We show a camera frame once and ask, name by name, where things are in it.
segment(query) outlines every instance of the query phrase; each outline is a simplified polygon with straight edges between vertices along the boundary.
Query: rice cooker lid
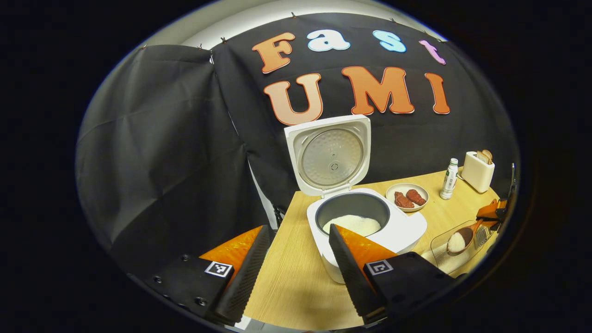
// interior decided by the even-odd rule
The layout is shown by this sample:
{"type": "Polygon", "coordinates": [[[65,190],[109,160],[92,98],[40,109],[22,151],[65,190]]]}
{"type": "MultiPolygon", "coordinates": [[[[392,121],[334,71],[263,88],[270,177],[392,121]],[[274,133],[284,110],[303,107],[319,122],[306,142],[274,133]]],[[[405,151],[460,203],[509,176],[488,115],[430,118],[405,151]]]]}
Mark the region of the rice cooker lid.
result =
{"type": "Polygon", "coordinates": [[[351,189],[368,172],[370,119],[333,117],[285,129],[300,190],[309,196],[351,189]]]}

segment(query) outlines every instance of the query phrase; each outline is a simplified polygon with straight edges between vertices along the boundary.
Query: orange letter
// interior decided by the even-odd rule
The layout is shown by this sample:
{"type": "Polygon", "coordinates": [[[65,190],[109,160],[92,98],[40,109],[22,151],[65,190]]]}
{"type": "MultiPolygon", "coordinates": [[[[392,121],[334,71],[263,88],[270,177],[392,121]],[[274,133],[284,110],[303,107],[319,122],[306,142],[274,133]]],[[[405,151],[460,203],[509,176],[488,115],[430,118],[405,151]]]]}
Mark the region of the orange letter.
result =
{"type": "Polygon", "coordinates": [[[291,33],[283,33],[253,46],[252,50],[259,52],[261,60],[263,60],[262,72],[264,74],[271,73],[290,63],[289,58],[282,58],[279,53],[283,52],[286,55],[292,53],[292,47],[287,40],[295,38],[291,33]]]}
{"type": "Polygon", "coordinates": [[[444,80],[440,75],[433,73],[426,73],[426,78],[432,84],[432,91],[434,92],[434,112],[439,114],[449,114],[450,108],[446,103],[446,95],[444,95],[444,88],[442,82],[444,80]]]}
{"type": "Polygon", "coordinates": [[[294,112],[292,109],[288,97],[288,81],[276,82],[265,87],[263,92],[269,95],[275,117],[281,123],[290,126],[317,120],[323,113],[323,100],[318,91],[319,80],[321,75],[317,73],[306,74],[296,79],[296,83],[304,87],[308,99],[308,110],[305,112],[294,112]]]}
{"type": "Polygon", "coordinates": [[[378,83],[364,67],[346,67],[342,69],[341,73],[347,76],[352,83],[353,97],[356,101],[356,105],[352,108],[352,114],[368,115],[374,112],[374,108],[368,104],[366,96],[372,99],[378,111],[385,112],[391,94],[390,110],[392,113],[412,113],[415,110],[409,101],[404,70],[397,67],[385,68],[381,83],[378,83]]]}

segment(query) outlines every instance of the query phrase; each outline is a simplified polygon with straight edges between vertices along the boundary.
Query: inner lid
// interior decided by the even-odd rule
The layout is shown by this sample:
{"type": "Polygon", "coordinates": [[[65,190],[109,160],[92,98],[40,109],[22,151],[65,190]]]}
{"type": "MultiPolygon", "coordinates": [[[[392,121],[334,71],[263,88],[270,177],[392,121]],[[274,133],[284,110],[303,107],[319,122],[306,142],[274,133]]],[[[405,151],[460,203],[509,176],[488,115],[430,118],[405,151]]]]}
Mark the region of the inner lid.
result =
{"type": "Polygon", "coordinates": [[[363,146],[354,132],[338,128],[322,130],[303,145],[300,175],[307,183],[332,188],[351,180],[363,163],[363,146]]]}

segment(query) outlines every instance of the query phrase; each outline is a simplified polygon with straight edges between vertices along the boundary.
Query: black fabric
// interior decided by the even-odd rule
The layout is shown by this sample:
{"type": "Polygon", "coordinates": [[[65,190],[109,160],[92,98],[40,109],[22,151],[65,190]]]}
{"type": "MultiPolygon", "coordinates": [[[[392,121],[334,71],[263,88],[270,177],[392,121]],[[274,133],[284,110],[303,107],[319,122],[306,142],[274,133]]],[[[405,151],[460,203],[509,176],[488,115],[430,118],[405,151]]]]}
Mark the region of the black fabric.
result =
{"type": "Polygon", "coordinates": [[[210,52],[134,52],[88,107],[76,182],[101,245],[144,279],[268,221],[210,52]]]}
{"type": "Polygon", "coordinates": [[[324,13],[286,18],[251,29],[213,48],[214,67],[233,123],[247,147],[257,182],[272,204],[286,208],[298,185],[294,177],[284,127],[274,115],[264,87],[288,81],[288,95],[295,112],[308,109],[304,89],[296,78],[319,73],[323,101],[320,119],[351,114],[355,105],[352,86],[341,70],[363,66],[380,82],[386,67],[402,68],[412,114],[380,113],[368,117],[372,124],[371,161],[361,184],[422,175],[446,169],[451,158],[464,163],[467,151],[488,149],[496,171],[492,188],[507,193],[510,165],[517,162],[517,147],[501,102],[474,66],[449,43],[440,43],[422,31],[391,21],[356,14],[324,13]],[[314,52],[307,34],[320,29],[337,30],[351,43],[346,50],[314,52]],[[385,50],[372,32],[389,31],[400,37],[404,53],[385,50]],[[283,68],[263,74],[262,59],[252,50],[256,44],[290,32],[292,52],[283,68]],[[419,43],[427,40],[437,48],[446,65],[438,63],[419,43]],[[434,96],[425,73],[443,78],[450,113],[433,111],[434,96]]]}

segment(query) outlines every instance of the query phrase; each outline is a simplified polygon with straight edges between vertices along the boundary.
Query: metal grater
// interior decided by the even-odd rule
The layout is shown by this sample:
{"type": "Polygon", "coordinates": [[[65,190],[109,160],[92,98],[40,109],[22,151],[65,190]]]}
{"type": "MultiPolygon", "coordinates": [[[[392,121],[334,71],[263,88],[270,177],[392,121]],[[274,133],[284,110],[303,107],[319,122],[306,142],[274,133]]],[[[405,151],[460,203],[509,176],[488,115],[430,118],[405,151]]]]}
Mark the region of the metal grater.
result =
{"type": "Polygon", "coordinates": [[[475,249],[482,247],[490,237],[491,232],[489,231],[489,228],[479,226],[479,229],[475,232],[475,249]]]}

